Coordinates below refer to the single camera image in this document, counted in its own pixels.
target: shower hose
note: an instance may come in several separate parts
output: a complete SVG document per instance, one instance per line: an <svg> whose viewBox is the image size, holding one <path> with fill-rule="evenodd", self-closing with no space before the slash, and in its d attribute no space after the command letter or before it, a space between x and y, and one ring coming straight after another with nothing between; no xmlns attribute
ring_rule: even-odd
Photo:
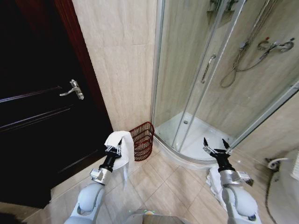
<svg viewBox="0 0 299 224"><path fill-rule="evenodd" d="M257 66L262 60L264 60L264 59L268 56L268 54L269 54L268 52L266 52L265 54L263 54L263 55L259 58L258 62L255 63L254 65L252 65L252 66L250 66L250 67L248 67L248 68L245 68L245 69L239 69L239 68L238 68L238 65L239 65L239 62L240 62L240 60L241 60L241 58L242 58L242 53L243 53L243 52L244 52L244 49L241 49L240 52L239 52L239 54L238 54L238 56L237 56L237 58L235 59L233 69L232 69L232 70L231 70L225 77L223 77L223 79L220 81L220 86L221 86L222 88L228 88L228 87L230 87L230 86L235 82L235 78L236 78L236 76L237 76L237 72L248 71L248 70L250 70L250 69L256 67L256 66ZM224 83L224 81L226 80L226 78L229 77L229 75L230 75L232 72L233 72L233 79L232 79L232 81L231 81L228 85L223 85L223 83Z"/></svg>

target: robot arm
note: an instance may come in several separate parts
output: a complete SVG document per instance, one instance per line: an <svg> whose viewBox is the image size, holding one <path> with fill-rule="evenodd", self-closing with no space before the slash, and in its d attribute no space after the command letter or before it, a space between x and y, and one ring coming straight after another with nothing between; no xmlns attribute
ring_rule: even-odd
<svg viewBox="0 0 299 224"><path fill-rule="evenodd" d="M247 173L236 171L229 163L232 149L224 139L222 141L225 149L212 149L204 138L203 149L214 157L219 165L218 172L223 186L222 198L228 211L228 224L261 224L257 203L242 186L243 182L253 182Z"/></svg>
<svg viewBox="0 0 299 224"><path fill-rule="evenodd" d="M92 169L90 173L95 183L89 184L80 191L77 204L64 224L96 224L105 194L104 186L109 182L115 160L121 157L120 144L117 148L108 147L105 150L107 157L104 163L99 169Z"/></svg>

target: shower door handle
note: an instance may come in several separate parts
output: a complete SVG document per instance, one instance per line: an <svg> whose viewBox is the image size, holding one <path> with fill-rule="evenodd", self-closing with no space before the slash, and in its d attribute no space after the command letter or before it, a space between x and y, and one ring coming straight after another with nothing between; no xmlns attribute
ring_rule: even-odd
<svg viewBox="0 0 299 224"><path fill-rule="evenodd" d="M216 54L213 54L213 55L210 57L210 60L209 60L209 62L208 62L207 65L206 65L206 69L205 69L204 75L202 76L201 83L205 83L205 82L206 82L206 74L207 74L207 71L209 70L209 67L210 67L210 64L211 64L212 60L215 59L215 58L216 58Z"/></svg>

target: white towel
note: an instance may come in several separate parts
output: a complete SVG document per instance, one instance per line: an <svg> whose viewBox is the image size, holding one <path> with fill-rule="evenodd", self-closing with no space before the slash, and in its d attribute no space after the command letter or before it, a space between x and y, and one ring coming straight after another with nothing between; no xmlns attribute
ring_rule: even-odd
<svg viewBox="0 0 299 224"><path fill-rule="evenodd" d="M123 168L123 176L125 179L125 186L128 181L128 171L133 170L134 166L134 142L130 132L119 131L111 133L106 142L105 146L117 147L121 141L121 158L115 160L113 170Z"/></svg>
<svg viewBox="0 0 299 224"><path fill-rule="evenodd" d="M220 205L226 209L226 204L222 199L222 185L220 180L220 174L218 172L219 166L213 166L210 168L210 172L206 177L206 183L210 186L211 192L214 194L215 198L219 201Z"/></svg>

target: beige wall tile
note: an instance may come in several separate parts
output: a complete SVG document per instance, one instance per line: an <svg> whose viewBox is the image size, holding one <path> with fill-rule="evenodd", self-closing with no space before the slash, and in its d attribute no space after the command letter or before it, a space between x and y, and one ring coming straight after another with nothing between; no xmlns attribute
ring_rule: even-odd
<svg viewBox="0 0 299 224"><path fill-rule="evenodd" d="M154 44L157 1L73 0L88 47Z"/></svg>
<svg viewBox="0 0 299 224"><path fill-rule="evenodd" d="M150 119L153 45L98 49L90 55L115 131Z"/></svg>
<svg viewBox="0 0 299 224"><path fill-rule="evenodd" d="M260 163L265 158L283 157L299 147L299 94L296 93L237 148Z"/></svg>
<svg viewBox="0 0 299 224"><path fill-rule="evenodd" d="M157 1L73 4L113 129L149 121Z"/></svg>

